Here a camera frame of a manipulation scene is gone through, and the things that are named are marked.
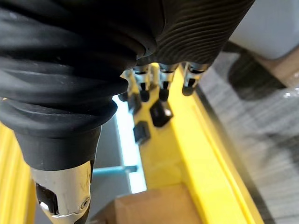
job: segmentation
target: ribbed rubber sleeve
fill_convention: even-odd
[[[138,65],[158,62],[211,64],[254,0],[164,0],[166,25],[154,54]]]

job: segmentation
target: metal screw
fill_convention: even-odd
[[[83,203],[82,203],[80,209],[84,209],[84,208],[86,208],[86,206],[88,205],[88,202],[89,202],[89,198],[86,198],[86,199],[83,201]]]

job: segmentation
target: yellow rail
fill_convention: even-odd
[[[0,124],[0,224],[32,224],[34,190],[13,131]]]
[[[262,224],[263,220],[230,160],[196,93],[185,97],[177,70],[168,103],[174,117],[163,128],[153,126],[150,102],[134,116],[145,120],[151,139],[140,147],[148,189],[185,183],[205,224]]]

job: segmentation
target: white surface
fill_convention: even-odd
[[[121,141],[121,151],[124,166],[138,166],[138,171],[129,173],[129,180],[132,193],[139,193],[146,191],[146,183],[139,153],[139,147],[135,144],[133,133],[134,120],[132,115],[128,112],[127,102],[121,102],[118,96],[113,97],[114,102],[117,103],[118,109],[116,112],[116,120]]]
[[[230,41],[276,59],[299,44],[299,0],[256,0]]]

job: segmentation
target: black rubber tip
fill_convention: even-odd
[[[183,86],[182,93],[184,96],[186,96],[186,97],[191,96],[193,91],[194,91],[194,88]]]
[[[141,97],[142,102],[148,102],[148,100],[150,99],[150,92],[141,90],[140,97]]]
[[[167,101],[168,96],[169,96],[169,90],[160,89],[160,92],[159,92],[159,99],[160,100],[165,102],[165,101]]]
[[[124,92],[124,93],[118,95],[118,98],[119,98],[120,101],[122,101],[122,102],[126,102],[126,101],[128,101],[128,92]]]

